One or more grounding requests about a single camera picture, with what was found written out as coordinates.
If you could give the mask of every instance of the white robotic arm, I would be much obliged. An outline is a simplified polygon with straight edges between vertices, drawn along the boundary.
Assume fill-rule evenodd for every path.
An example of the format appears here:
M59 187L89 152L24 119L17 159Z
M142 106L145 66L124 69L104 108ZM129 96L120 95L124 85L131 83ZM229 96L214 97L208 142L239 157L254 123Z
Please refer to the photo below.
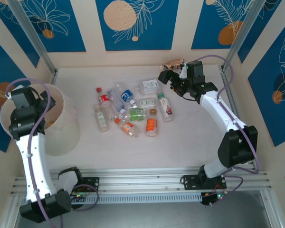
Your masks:
M216 178L234 165L254 159L253 153L241 132L242 130L245 132L254 149L256 149L256 128L254 126L248 127L239 120L221 97L219 100L217 99L218 89L213 83L205 82L203 65L200 61L185 63L180 74L172 70L162 71L158 79L164 84L170 81L170 88L181 97L185 93L189 93L198 104L208 111L224 134L218 149L217 159L200 168L198 179L203 189L212 189L213 184L217 181Z
M70 212L72 209L70 195L74 186L82 183L82 176L76 167L69 168L59 173L58 182L56 186L54 185L45 157L44 119L33 133L30 154L28 153L30 132L48 102L47 94L41 93L38 98L35 98L34 93L37 92L29 86L17 87L10 93L8 98L13 100L16 109L10 117L9 132L19 148L27 182L27 204L20 207L20 214L22 217L40 223L45 220L45 217L39 208L36 194L39 195L49 218ZM54 105L55 100L51 98L50 109ZM38 190L33 188L32 175Z

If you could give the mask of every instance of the bottle label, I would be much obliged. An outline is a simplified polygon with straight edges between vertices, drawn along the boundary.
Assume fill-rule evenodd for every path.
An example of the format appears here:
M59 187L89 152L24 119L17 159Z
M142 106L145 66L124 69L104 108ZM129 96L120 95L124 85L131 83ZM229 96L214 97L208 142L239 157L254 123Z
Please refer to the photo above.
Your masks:
M142 109L135 109L130 111L130 118L131 121L140 121L143 120L143 110Z
M161 97L164 97L163 93L157 94L157 98L160 99Z
M142 84L143 84L143 87L145 89L152 89L152 88L157 88L158 87L158 83L157 83L156 79L149 80L149 81L144 81L144 82L142 82Z
M98 102L99 102L100 105L101 105L103 102L105 102L105 101L109 101L109 98L108 98L107 95L102 95L102 96L100 96L100 97L98 98Z
M106 127L104 115L102 113L97 114L97 118L98 118L100 127Z
M157 120L152 119L148 119L147 121L147 129L146 131L156 131L157 130Z
M124 93L121 95L121 98L126 102L130 96L133 96L130 90L124 91Z
M134 127L133 124L131 124L131 123L126 123L126 124L123 126L123 131L126 132L126 133L128 133L129 130L130 130L132 127Z
M170 108L170 105L169 105L167 98L161 99L161 105L163 107L163 110L164 110L166 116L172 115L172 110Z
M141 107L144 107L147 105L154 105L154 100L153 99L141 100L140 105L141 105Z

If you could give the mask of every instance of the orange label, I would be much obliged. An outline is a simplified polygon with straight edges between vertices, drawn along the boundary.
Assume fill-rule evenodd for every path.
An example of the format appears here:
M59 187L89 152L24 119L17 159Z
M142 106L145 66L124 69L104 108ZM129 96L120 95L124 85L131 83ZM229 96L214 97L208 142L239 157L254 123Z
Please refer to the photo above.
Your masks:
M154 119L148 119L148 121L147 121L147 130L146 130L147 132L148 131L154 131L154 122L155 122Z
M134 125L131 124L131 123L126 123L124 126L123 126L123 131L128 133L129 130L133 127Z

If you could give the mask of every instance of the plastic bottle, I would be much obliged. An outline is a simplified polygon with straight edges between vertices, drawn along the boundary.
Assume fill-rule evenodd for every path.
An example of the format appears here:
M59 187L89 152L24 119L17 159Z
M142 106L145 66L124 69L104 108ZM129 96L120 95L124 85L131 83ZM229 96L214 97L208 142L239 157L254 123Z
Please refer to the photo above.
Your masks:
M133 100L132 92L129 89L127 89L123 83L118 83L116 85L116 90L123 101L130 104L135 103L135 101Z
M110 106L111 102L109 100L109 97L106 93L104 93L101 88L97 88L96 92L98 94L98 102L102 108L106 108Z
M95 104L94 110L95 110L95 119L96 119L97 126L98 126L99 130L102 132L106 132L107 130L110 129L110 127L109 127L109 124L105 118L103 111L101 110L100 105Z
M116 118L115 123L119 126L120 129L123 130L123 132L125 132L127 135L133 138L138 137L139 133L141 132L138 127L127 122L126 120L121 120L119 118Z
M161 114L163 116L163 120L165 122L173 120L174 116L173 116L173 113L172 113L169 101L165 97L163 92L157 93L157 98L160 101L159 102L160 103L159 106L160 106Z
M135 87L135 90L140 92L140 94L143 96L147 94L155 94L157 93L158 89L160 89L160 84L156 78L141 80Z
M179 59L170 61L169 63L165 65L161 65L160 69L161 70L175 70L175 69L179 69L181 67L181 64L184 64L183 58L179 58Z
M146 135L147 136L156 136L157 135L157 118L156 118L157 111L156 109L151 109L148 115L147 121L147 129Z
M144 98L137 100L135 104L126 103L128 110L133 108L152 109L156 108L156 98Z
M109 106L102 108L102 110L104 112L104 116L108 121L113 121L115 118L118 117L118 114L113 110L111 103Z
M117 95L116 91L114 89L109 89L108 90L108 97L111 100L111 103L115 110L118 113L124 113L125 112L125 107L119 96Z
M141 121L147 119L147 110L142 108L136 108L132 110L127 110L120 119L127 121Z

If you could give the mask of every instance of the grey floor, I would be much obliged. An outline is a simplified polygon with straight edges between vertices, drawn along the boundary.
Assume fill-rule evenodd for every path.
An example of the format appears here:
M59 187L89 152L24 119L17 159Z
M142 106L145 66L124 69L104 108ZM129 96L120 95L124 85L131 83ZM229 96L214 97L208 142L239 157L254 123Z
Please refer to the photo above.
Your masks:
M201 203L97 205L63 216L64 228L269 228L259 192L235 192L211 207ZM57 228L59 218L52 219ZM18 228L48 228L18 219Z

